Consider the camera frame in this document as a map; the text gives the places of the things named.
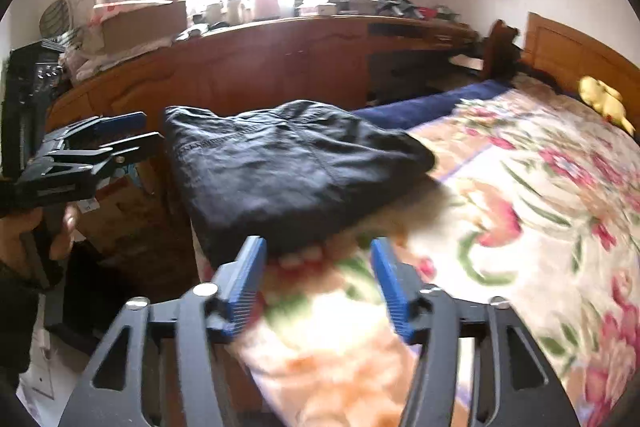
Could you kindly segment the person's left hand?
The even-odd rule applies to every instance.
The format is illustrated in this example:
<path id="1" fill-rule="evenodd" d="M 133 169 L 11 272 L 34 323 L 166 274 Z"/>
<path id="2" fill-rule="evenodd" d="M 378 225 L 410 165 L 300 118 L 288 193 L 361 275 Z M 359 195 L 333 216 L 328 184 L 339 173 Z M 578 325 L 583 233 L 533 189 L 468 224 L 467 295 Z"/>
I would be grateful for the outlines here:
<path id="1" fill-rule="evenodd" d="M 48 257 L 61 261 L 68 257 L 74 243 L 79 209 L 67 204 L 58 225 L 58 233 L 51 235 L 43 224 L 43 210 L 36 208 L 12 213 L 1 219 L 1 262 L 18 277 L 32 280 L 37 276 L 35 260 L 38 251 L 49 248 Z"/>

